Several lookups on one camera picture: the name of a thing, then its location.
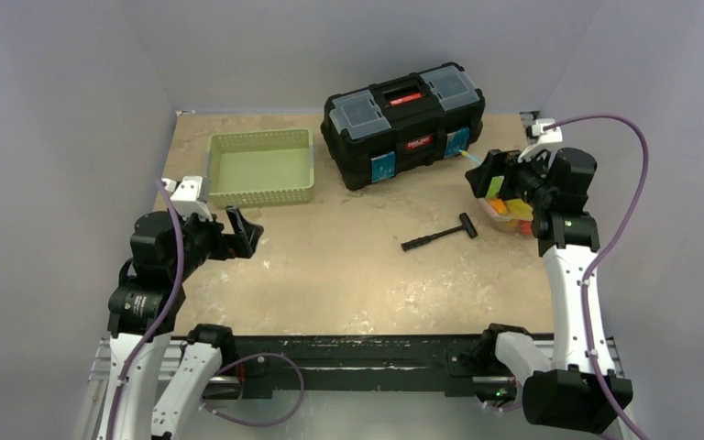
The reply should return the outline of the clear zip top bag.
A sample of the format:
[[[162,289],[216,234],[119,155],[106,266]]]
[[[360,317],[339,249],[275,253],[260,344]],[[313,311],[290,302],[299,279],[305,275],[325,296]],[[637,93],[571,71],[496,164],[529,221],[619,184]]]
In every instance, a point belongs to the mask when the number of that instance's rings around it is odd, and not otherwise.
[[[483,160],[459,150],[459,154],[471,160],[475,167],[465,173],[465,179],[471,187],[474,197],[479,200],[482,210],[486,213],[489,223],[501,232],[522,237],[532,236],[533,208],[522,199],[503,200],[500,197],[504,176],[502,173],[491,175],[484,196],[480,195],[483,179],[481,177]]]

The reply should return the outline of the orange fake fruit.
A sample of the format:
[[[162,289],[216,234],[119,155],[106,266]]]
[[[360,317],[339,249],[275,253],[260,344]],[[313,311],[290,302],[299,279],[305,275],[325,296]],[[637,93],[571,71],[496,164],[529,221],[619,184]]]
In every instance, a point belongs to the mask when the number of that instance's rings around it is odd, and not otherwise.
[[[488,199],[489,206],[494,210],[497,215],[507,215],[508,207],[506,203],[499,198]]]

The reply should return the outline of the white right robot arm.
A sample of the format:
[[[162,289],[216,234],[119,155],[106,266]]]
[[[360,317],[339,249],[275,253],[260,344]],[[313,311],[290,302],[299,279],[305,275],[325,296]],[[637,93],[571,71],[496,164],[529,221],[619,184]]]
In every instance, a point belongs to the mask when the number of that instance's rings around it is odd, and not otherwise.
[[[493,325],[478,361],[488,372],[507,368],[513,374],[528,423],[601,435],[617,419],[615,409],[632,401],[633,385],[611,357],[594,284],[600,237],[585,205],[597,162],[576,148],[520,155],[493,149],[466,179],[482,197],[499,178],[503,201],[521,200],[533,210],[532,234],[552,297],[552,354],[522,329]]]

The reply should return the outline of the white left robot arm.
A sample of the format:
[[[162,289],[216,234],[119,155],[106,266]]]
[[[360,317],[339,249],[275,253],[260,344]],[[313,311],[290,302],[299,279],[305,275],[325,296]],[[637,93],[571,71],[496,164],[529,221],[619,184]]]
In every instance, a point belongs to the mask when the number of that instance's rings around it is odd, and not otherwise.
[[[250,259],[264,228],[229,206],[227,233],[216,219],[171,211],[141,216],[130,238],[132,257],[108,300],[111,364],[99,427],[101,439],[174,438],[166,416],[154,417],[160,365],[185,299],[183,283],[208,260]]]

